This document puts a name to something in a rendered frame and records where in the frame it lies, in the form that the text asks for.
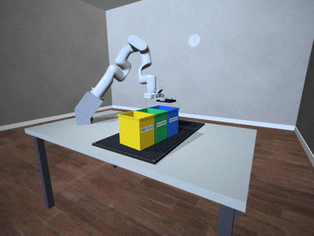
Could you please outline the yellow recycle bin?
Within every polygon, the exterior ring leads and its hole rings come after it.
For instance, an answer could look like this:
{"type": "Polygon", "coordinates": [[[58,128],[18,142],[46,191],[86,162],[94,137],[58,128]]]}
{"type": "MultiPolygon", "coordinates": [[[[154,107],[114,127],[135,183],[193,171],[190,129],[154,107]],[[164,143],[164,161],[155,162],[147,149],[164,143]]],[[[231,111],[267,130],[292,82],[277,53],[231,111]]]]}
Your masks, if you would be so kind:
{"type": "Polygon", "coordinates": [[[119,116],[120,144],[139,151],[154,145],[155,114],[131,111],[119,116]]]}

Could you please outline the green bin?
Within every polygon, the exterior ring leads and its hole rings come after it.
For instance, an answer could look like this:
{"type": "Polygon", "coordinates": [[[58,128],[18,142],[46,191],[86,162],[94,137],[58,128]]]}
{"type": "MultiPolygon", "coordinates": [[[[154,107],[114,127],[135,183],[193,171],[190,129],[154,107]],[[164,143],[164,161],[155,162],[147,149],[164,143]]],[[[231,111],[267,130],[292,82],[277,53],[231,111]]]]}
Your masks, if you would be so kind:
{"type": "Polygon", "coordinates": [[[160,109],[144,108],[135,110],[137,112],[155,114],[154,116],[154,143],[167,138],[168,112],[160,109]]]}

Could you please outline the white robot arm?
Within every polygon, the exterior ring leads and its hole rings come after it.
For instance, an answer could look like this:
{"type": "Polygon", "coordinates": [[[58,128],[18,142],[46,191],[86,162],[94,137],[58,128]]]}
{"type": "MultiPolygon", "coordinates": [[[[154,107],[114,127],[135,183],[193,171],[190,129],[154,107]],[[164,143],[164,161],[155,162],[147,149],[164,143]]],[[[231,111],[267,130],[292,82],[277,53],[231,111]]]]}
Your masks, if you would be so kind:
{"type": "Polygon", "coordinates": [[[115,63],[122,70],[120,70],[115,65],[110,65],[103,78],[97,84],[97,86],[95,88],[92,88],[92,90],[90,91],[93,95],[95,95],[101,100],[103,100],[102,98],[103,95],[112,85],[113,78],[115,78],[119,82],[122,82],[126,78],[127,74],[131,69],[131,64],[129,61],[127,61],[127,59],[130,56],[130,54],[138,51],[140,52],[142,60],[142,65],[138,70],[138,79],[140,84],[147,84],[147,92],[161,93],[163,90],[162,87],[158,87],[156,89],[155,75],[142,75],[142,70],[151,66],[152,64],[148,45],[135,35],[130,35],[128,37],[128,43],[129,45],[124,46],[115,59],[115,63]]]}

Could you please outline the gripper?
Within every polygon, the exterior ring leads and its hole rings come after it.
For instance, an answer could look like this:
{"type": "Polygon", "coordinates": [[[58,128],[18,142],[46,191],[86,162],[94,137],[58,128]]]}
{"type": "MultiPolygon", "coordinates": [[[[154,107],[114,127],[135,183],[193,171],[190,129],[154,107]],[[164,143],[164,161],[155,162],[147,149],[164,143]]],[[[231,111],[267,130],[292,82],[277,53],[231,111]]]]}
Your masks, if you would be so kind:
{"type": "Polygon", "coordinates": [[[164,94],[162,94],[162,92],[161,93],[156,93],[156,92],[155,93],[153,93],[153,92],[144,93],[144,98],[146,98],[146,99],[154,98],[156,100],[165,101],[165,99],[158,98],[158,97],[172,99],[171,97],[164,97],[164,94]]]}

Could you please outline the blue open bin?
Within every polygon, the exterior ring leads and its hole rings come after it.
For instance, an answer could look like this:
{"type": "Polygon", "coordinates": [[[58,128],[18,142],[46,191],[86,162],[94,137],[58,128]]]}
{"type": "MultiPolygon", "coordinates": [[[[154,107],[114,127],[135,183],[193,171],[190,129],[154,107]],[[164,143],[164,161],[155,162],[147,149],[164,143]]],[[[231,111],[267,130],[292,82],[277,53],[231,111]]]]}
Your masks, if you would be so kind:
{"type": "Polygon", "coordinates": [[[153,109],[160,109],[168,112],[168,124],[167,124],[167,137],[173,136],[178,133],[178,110],[177,107],[168,106],[154,106],[149,107],[153,109]]]}

